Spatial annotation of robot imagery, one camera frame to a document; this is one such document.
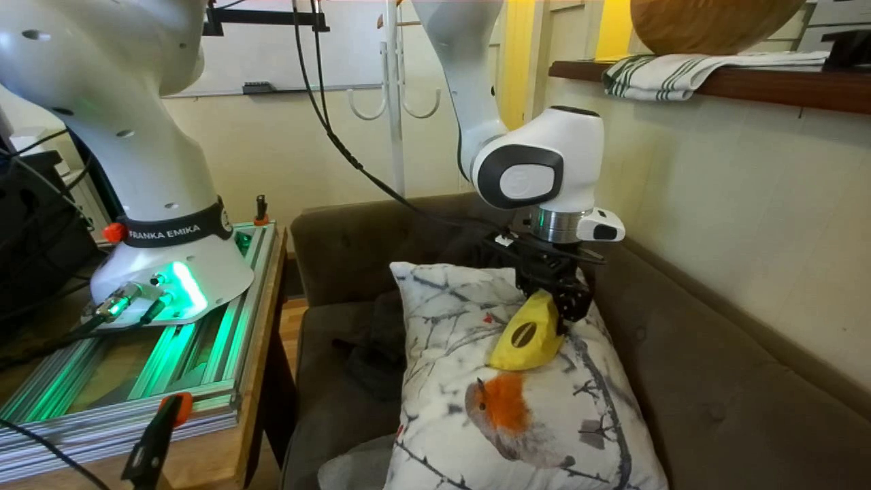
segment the table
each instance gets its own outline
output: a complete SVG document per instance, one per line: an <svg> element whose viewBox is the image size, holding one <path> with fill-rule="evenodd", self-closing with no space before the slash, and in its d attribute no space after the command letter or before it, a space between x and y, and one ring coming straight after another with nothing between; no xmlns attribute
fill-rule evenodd
<svg viewBox="0 0 871 490"><path fill-rule="evenodd" d="M269 437L276 459L283 459L297 418L297 388L279 336L280 271L286 259L286 232L272 238L259 316L246 353L241 379L241 425L231 430L176 441L163 466L162 487L246 487L250 479L263 430ZM121 479L125 457L87 462L110 487L125 487ZM11 485L16 490L42 487L94 487L78 471L54 471Z"/></svg>

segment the wooden shelf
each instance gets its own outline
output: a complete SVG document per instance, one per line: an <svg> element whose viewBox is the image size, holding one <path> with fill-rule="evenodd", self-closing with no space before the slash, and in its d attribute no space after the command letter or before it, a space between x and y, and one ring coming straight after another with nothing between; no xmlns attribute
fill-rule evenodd
<svg viewBox="0 0 871 490"><path fill-rule="evenodd" d="M550 75L602 80L608 67L604 63L558 59ZM720 67L701 94L871 114L871 72Z"/></svg>

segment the white pillow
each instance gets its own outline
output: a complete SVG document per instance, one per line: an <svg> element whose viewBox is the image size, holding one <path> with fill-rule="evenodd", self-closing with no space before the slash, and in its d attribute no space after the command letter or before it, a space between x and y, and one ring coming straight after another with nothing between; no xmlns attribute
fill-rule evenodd
<svg viewBox="0 0 871 490"><path fill-rule="evenodd" d="M553 361L498 372L491 349L523 305L514 270L395 261L392 275L410 364L388 487L667 487L596 308Z"/></svg>

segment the brown couch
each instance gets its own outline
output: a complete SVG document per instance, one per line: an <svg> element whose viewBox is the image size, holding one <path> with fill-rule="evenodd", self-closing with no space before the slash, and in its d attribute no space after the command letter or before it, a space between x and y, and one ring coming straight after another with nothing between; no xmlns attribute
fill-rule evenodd
<svg viewBox="0 0 871 490"><path fill-rule="evenodd" d="M388 434L399 398L348 374L348 342L399 324L385 308L388 264L470 264L489 223L510 215L476 195L310 210L294 246L310 310L299 342L299 418L286 487L317 487L324 459ZM602 316L679 490L859 490L871 485L868 413L770 357L740 324L702 301L638 244L608 246L589 270Z"/></svg>

